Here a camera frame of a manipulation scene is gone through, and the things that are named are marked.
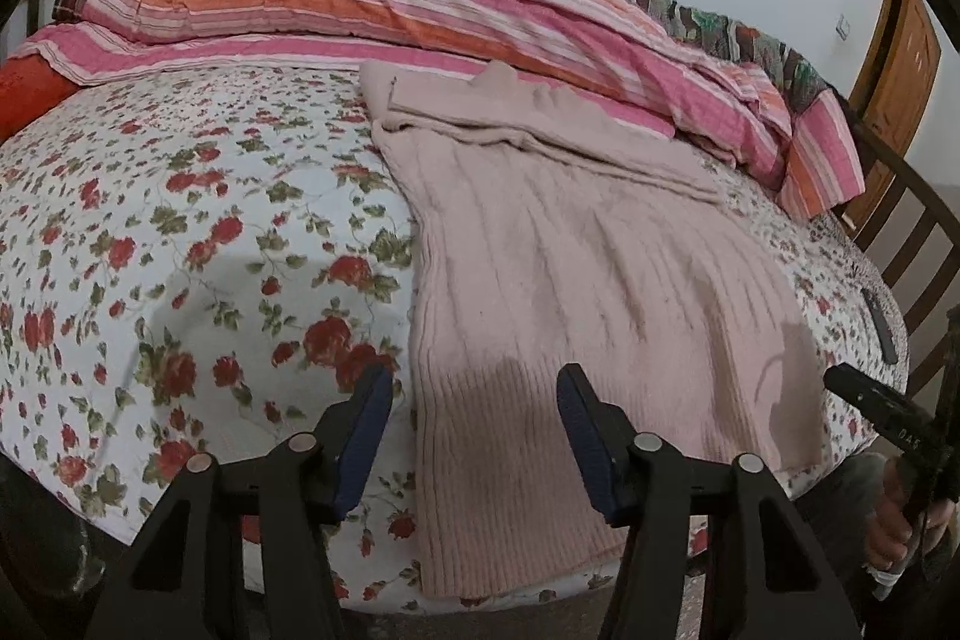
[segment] metal screw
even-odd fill
[[[213,458],[211,458],[209,453],[196,453],[186,462],[186,468],[190,472],[205,472],[210,468],[210,464],[213,463]]]
[[[290,437],[290,441],[287,445],[290,446],[290,450],[294,453],[306,453],[307,451],[312,451],[314,445],[317,444],[317,437],[314,437],[310,432],[300,432],[299,434],[294,434],[293,437]]]
[[[657,437],[656,434],[651,434],[651,432],[641,432],[634,437],[634,445],[638,450],[646,451],[647,453],[656,453],[656,451],[664,447],[664,441]]]
[[[760,456],[755,456],[753,453],[744,453],[737,461],[740,464],[740,469],[744,472],[752,472],[754,474],[763,472],[763,459],[760,458]]]

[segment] pink striped blanket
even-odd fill
[[[675,41],[627,0],[59,0],[56,15],[145,44],[307,32],[499,59],[669,118],[798,220],[863,191],[831,94],[792,118],[762,68]]]
[[[476,76],[487,66],[483,61],[462,55],[352,37],[247,34],[176,44],[136,44],[93,23],[47,25],[21,44],[11,57],[32,54],[40,55],[54,71],[83,87],[158,71],[239,64],[358,71],[365,61],[378,60],[413,70],[428,68],[450,76]],[[562,84],[539,74],[520,73],[520,79],[551,86]],[[676,133],[666,119],[643,107],[580,88],[573,90],[617,121],[669,139]]]

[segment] striped comforter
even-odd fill
[[[59,0],[55,17],[142,44],[305,32],[503,60],[663,116],[796,220],[864,189],[829,92],[791,116],[760,66],[677,42],[627,0]]]

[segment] pink sweater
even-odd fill
[[[688,456],[816,461],[812,336],[683,143],[498,63],[465,81],[368,62],[361,85],[421,231],[424,594],[494,595],[620,550],[560,424],[565,362]]]

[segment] human hand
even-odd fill
[[[906,496],[896,474],[898,461],[890,458],[883,468],[883,494],[877,502],[877,511],[867,519],[867,561],[878,570],[889,570],[896,562],[903,561],[913,535],[904,518]],[[924,554],[932,551],[943,538],[954,509],[955,504],[949,499],[935,501],[930,506],[923,535]]]

